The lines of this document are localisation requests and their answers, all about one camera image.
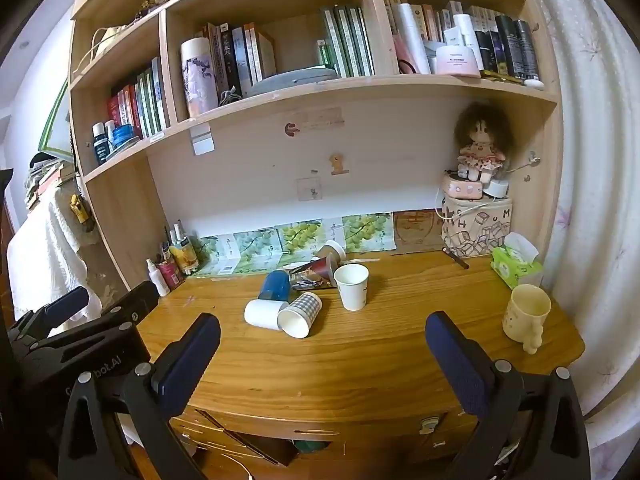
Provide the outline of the wooden bookshelf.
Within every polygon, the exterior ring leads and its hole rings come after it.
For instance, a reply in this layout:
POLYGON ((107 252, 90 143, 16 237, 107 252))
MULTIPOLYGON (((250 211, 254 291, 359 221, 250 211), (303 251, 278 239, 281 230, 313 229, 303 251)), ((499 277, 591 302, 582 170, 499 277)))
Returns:
MULTIPOLYGON (((537 0, 458 0, 528 21, 544 90, 448 75, 404 75, 383 0, 76 0, 70 114, 82 183, 126 287, 176 221, 198 235, 296 221, 432 208, 454 166, 454 124, 472 102, 501 107, 514 134, 512 226, 549 246, 558 200, 558 70, 537 0), (252 24, 277 66, 316 59, 321 10, 360 6, 374 72, 252 96, 191 118, 180 46, 206 23, 252 24), (111 154, 98 165, 92 126, 111 154)), ((444 4, 449 0, 412 0, 444 4)))

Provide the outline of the blue paper cup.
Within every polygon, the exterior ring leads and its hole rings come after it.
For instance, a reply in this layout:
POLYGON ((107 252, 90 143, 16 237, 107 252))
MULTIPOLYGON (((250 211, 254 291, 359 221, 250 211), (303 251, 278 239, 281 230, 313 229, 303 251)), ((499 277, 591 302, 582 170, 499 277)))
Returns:
POLYGON ((288 272, 277 270, 270 272, 262 283, 258 298, 261 300, 288 302, 291 293, 291 282, 288 272))

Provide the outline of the white paper cup upright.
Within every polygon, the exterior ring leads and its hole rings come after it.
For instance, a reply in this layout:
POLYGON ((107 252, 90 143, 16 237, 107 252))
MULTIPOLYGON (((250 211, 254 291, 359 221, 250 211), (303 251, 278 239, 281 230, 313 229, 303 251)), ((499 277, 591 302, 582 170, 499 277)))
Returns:
POLYGON ((344 264, 335 271, 334 280, 346 310, 357 312, 367 304, 369 275, 368 268, 359 263, 344 264))

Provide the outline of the plain white paper cup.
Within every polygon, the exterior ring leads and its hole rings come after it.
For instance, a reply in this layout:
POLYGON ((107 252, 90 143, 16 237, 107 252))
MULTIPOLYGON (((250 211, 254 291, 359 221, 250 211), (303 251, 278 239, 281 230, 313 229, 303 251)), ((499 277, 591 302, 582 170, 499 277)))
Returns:
POLYGON ((286 308, 286 301, 253 299, 244 309, 244 321, 251 326, 265 330, 280 330, 278 315, 286 308))

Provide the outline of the brown haired rag doll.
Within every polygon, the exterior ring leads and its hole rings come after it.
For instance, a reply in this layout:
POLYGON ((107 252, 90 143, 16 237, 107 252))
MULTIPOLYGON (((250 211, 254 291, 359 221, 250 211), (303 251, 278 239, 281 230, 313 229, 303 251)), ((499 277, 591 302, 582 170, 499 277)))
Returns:
POLYGON ((454 140, 459 150, 458 176, 482 185, 500 174, 514 144, 506 113, 483 103, 472 103, 461 113, 454 140))

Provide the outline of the green tissue pack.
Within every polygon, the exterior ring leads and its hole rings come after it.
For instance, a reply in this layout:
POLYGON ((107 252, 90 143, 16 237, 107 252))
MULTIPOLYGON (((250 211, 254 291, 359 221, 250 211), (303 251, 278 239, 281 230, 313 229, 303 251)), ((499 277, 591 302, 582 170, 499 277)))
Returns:
POLYGON ((491 269, 514 289, 518 285, 540 286, 544 267, 538 260, 536 246, 517 232, 509 233, 501 246, 491 252, 491 269))

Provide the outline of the grey checkered paper cup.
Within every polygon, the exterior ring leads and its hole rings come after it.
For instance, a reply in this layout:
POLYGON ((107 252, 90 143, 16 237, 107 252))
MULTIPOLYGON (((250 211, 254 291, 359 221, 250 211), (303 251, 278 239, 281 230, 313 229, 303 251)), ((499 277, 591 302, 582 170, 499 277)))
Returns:
POLYGON ((322 300, 314 292, 303 292, 292 304, 283 307, 277 317, 277 323, 288 336, 296 339, 306 338, 322 308, 322 300))

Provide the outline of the dark printed paper cup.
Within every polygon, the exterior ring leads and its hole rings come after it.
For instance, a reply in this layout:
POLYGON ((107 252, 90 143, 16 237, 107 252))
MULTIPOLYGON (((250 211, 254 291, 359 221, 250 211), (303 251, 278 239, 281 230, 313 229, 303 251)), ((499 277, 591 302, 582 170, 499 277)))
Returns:
POLYGON ((335 269, 336 259, 334 255, 328 255, 302 264, 288 271, 291 288, 298 292, 334 288, 336 286, 335 269))

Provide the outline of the pink small box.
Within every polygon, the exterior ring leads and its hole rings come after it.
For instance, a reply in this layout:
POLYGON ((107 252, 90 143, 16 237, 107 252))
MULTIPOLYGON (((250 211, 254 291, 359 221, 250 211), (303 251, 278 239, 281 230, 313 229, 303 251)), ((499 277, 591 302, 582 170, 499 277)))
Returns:
POLYGON ((442 192, 457 200, 479 200, 483 197, 484 186, 480 181, 462 179, 455 172, 447 171, 442 177, 442 192))

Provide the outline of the dark ink bottle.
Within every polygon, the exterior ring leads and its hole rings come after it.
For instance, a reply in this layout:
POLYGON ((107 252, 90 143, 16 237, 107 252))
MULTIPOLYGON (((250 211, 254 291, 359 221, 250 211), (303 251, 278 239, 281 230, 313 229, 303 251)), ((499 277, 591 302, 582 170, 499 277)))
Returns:
POLYGON ((92 126, 92 135, 94 154, 98 165, 102 165, 111 154, 111 145, 103 122, 97 122, 92 126))

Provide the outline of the grey flat pouch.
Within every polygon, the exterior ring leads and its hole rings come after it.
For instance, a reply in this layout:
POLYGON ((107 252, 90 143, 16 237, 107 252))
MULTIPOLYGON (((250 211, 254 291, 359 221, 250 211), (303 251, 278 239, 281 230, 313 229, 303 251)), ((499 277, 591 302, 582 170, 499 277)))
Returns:
POLYGON ((297 87, 302 84, 318 84, 318 82, 340 78, 341 76, 334 68, 323 65, 301 68, 300 70, 289 70, 256 82, 246 92, 246 96, 260 96, 264 93, 297 87))

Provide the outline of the brown kraft paper cup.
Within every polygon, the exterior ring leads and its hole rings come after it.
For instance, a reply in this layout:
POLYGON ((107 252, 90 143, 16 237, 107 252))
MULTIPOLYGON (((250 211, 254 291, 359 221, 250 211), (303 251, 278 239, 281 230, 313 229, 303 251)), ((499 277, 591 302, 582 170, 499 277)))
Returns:
POLYGON ((346 260, 346 252, 341 244, 338 244, 335 240, 327 240, 320 249, 318 249, 314 255, 317 258, 326 258, 332 256, 337 263, 341 263, 346 260))

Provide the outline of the white lace cloth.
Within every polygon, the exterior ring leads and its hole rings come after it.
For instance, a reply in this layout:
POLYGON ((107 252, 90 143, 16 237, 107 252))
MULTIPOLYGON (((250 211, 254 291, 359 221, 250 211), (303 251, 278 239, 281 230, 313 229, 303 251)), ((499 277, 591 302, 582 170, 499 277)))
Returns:
POLYGON ((61 298, 78 286, 89 294, 88 304, 54 330, 69 330, 98 318, 101 300, 88 283, 88 266, 80 250, 99 241, 87 232, 70 209, 72 192, 50 188, 8 245, 8 269, 14 316, 21 318, 61 298))

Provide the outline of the black pen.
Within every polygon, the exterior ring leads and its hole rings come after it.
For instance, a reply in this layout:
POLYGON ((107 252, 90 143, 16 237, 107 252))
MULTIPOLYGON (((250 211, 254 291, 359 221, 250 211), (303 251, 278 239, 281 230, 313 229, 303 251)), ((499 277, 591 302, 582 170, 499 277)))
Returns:
POLYGON ((469 263, 466 263, 463 259, 461 259, 459 256, 457 256, 451 249, 447 248, 447 247, 443 247, 442 248, 442 252, 448 256, 449 258, 451 258, 452 260, 454 260, 455 263, 457 263, 459 266, 462 267, 462 269, 464 270, 468 270, 469 269, 469 263))

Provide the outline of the red small can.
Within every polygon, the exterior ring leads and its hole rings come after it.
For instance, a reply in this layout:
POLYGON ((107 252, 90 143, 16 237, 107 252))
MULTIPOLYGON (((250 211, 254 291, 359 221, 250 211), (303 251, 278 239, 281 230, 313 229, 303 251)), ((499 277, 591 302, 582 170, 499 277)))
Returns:
POLYGON ((182 283, 183 276, 173 258, 157 263, 157 267, 170 290, 176 289, 182 283))

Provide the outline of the yellow hanging tool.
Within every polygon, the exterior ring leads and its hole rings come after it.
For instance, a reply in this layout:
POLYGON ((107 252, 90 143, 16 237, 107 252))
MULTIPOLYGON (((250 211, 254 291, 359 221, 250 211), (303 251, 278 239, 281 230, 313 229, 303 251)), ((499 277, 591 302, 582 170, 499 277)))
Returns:
POLYGON ((90 221, 90 214, 88 213, 84 200, 78 194, 73 194, 70 198, 70 209, 80 224, 86 224, 90 221))

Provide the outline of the letter print storage bag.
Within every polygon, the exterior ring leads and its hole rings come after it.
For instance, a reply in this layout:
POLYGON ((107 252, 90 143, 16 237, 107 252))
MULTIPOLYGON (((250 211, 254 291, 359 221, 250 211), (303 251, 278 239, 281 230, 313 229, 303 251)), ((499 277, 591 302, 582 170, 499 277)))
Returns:
POLYGON ((460 258, 490 255, 511 232, 512 200, 442 200, 442 241, 460 258))

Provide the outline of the white spray bottle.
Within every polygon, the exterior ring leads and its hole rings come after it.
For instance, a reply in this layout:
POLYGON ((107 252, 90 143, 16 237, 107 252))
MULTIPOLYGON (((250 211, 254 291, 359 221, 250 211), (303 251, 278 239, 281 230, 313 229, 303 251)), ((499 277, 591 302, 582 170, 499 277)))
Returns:
POLYGON ((166 284, 162 272, 151 259, 146 259, 146 267, 150 281, 155 285, 158 294, 161 297, 166 297, 170 293, 170 288, 166 284))

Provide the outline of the cream ceramic mug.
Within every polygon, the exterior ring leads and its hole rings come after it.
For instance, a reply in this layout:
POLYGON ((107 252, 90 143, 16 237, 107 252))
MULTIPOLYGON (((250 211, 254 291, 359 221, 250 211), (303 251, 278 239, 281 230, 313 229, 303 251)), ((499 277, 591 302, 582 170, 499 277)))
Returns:
POLYGON ((538 286, 523 284, 512 292, 502 329, 511 340, 521 344, 528 354, 535 354, 542 346, 544 321, 551 311, 551 299, 538 286))

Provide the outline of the pink floral cylinder tube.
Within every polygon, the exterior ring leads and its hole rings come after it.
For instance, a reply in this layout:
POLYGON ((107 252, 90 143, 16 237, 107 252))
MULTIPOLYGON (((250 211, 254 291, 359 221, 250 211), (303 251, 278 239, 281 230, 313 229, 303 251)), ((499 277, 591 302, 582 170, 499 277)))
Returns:
POLYGON ((186 108, 194 118, 218 106, 208 40, 195 37, 185 41, 180 46, 180 58, 186 108))

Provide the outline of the pink cosmetic jar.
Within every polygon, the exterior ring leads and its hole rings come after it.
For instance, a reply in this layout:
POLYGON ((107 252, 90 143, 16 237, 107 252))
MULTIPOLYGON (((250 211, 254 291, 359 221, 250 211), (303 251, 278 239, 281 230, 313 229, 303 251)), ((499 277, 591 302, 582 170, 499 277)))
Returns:
POLYGON ((442 46, 436 51, 436 74, 480 78, 480 69, 471 48, 442 46))

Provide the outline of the white curtain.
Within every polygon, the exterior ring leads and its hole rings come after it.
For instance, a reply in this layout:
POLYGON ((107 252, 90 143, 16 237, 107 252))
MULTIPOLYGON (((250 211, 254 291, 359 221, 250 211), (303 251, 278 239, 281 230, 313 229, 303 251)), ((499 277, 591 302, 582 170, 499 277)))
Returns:
POLYGON ((538 1, 564 122, 544 282, 585 341, 570 372, 610 478, 639 440, 639 51, 604 0, 538 1))

